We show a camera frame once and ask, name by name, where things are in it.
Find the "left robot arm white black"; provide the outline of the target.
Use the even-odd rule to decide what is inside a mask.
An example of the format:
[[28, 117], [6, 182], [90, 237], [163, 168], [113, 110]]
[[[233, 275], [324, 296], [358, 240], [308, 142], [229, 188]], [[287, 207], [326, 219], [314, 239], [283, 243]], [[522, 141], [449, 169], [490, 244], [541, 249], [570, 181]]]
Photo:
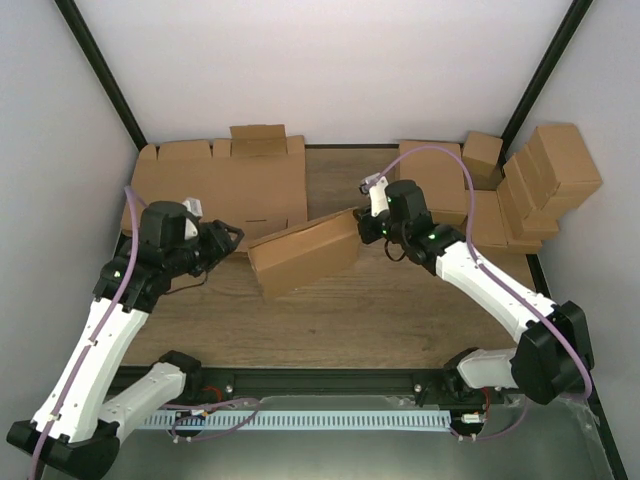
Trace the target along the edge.
[[100, 272], [83, 334], [56, 386], [29, 420], [16, 421], [9, 444], [75, 479], [101, 479], [121, 444], [172, 400], [196, 402], [202, 364], [175, 350], [114, 398], [107, 393], [124, 354], [172, 282], [206, 277], [242, 242], [241, 229], [203, 222], [186, 204], [156, 201], [136, 220], [131, 238]]

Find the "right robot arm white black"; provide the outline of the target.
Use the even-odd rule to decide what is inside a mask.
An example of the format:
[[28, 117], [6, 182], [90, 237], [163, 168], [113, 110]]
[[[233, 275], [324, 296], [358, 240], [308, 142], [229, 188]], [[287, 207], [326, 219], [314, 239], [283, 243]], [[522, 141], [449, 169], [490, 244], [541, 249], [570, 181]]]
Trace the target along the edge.
[[591, 396], [593, 351], [579, 306], [532, 291], [483, 257], [461, 232], [435, 223], [414, 181], [388, 182], [374, 174], [359, 189], [370, 201], [353, 213], [364, 244], [400, 246], [403, 258], [466, 294], [515, 343], [455, 357], [454, 371], [444, 378], [451, 400], [468, 402], [481, 388], [516, 389], [540, 405], [578, 387]]

